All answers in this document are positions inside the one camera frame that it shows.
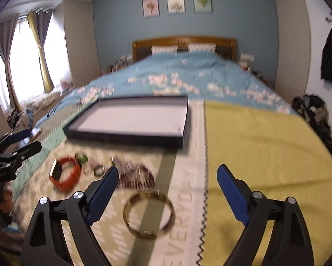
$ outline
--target white sheer curtain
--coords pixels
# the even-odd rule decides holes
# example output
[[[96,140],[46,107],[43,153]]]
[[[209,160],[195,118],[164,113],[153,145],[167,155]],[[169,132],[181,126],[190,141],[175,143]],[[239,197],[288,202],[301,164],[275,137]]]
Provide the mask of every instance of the white sheer curtain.
[[[64,30],[59,26],[54,15],[48,28],[44,51],[54,86],[60,84],[60,79],[70,80],[71,72],[66,51]],[[12,41],[10,63],[13,86],[18,101],[22,107],[25,107],[32,97],[44,93],[38,46],[26,18],[18,20]],[[7,113],[11,108],[5,65],[1,56],[0,105],[4,113]]]
[[[6,81],[5,64],[4,61],[2,61],[1,56],[0,56],[0,105],[4,114],[6,114],[11,109],[9,90]]]
[[[64,29],[59,26],[54,13],[49,24],[44,52],[54,86],[60,84],[60,79],[70,80],[71,72],[66,51]]]
[[[38,46],[26,18],[19,19],[11,47],[11,74],[22,107],[34,96],[44,93]]]

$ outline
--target yellow blanket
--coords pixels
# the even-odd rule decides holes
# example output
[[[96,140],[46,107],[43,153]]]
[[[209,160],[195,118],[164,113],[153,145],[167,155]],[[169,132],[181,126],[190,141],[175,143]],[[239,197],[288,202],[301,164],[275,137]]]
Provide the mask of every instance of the yellow blanket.
[[[242,231],[216,179],[226,164],[237,179],[268,198],[297,199],[314,251],[315,265],[332,254],[332,158],[298,116],[206,102],[209,162],[207,228],[202,265],[223,265]],[[270,239],[268,223],[253,265],[260,265]]]

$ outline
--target clamp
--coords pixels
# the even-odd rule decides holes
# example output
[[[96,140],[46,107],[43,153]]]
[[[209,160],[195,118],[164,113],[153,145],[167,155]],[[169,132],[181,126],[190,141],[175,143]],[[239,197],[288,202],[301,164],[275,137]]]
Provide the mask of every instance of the clamp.
[[[32,142],[14,153],[4,154],[4,152],[12,145],[31,135],[29,129],[20,131],[15,134],[5,134],[0,138],[0,184],[16,179],[16,171],[22,166],[22,163],[33,155],[41,151],[41,144],[38,141]],[[9,214],[0,210],[0,225],[2,227],[11,223]]]
[[[252,265],[269,220],[275,223],[261,265],[314,266],[309,232],[295,198],[278,201],[253,192],[226,165],[218,168],[217,179],[235,218],[245,226],[224,266]]]

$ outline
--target pile of clothes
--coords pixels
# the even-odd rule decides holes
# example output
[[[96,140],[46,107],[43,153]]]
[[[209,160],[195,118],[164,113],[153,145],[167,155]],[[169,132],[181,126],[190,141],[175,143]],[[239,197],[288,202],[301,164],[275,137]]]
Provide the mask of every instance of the pile of clothes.
[[[318,96],[305,95],[294,98],[292,107],[314,129],[332,155],[331,127],[325,102]]]

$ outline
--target bangle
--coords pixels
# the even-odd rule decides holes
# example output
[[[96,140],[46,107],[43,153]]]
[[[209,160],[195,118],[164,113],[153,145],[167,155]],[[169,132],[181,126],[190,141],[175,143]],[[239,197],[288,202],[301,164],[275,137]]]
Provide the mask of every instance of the bangle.
[[[139,231],[134,229],[130,223],[129,223],[129,212],[130,209],[140,202],[143,199],[155,199],[164,202],[171,211],[170,218],[166,225],[162,227],[158,233],[151,233],[150,231]],[[138,193],[134,196],[132,196],[129,201],[124,205],[123,209],[123,219],[124,222],[129,230],[135,237],[141,238],[141,239],[149,239],[149,240],[155,240],[157,237],[165,235],[174,225],[174,221],[176,219],[176,213],[174,211],[174,206],[172,205],[171,201],[167,198],[166,195],[160,194],[158,190],[155,189],[146,189],[145,192]]]
[[[93,174],[96,177],[100,177],[104,174],[104,165],[98,165],[93,169]]]

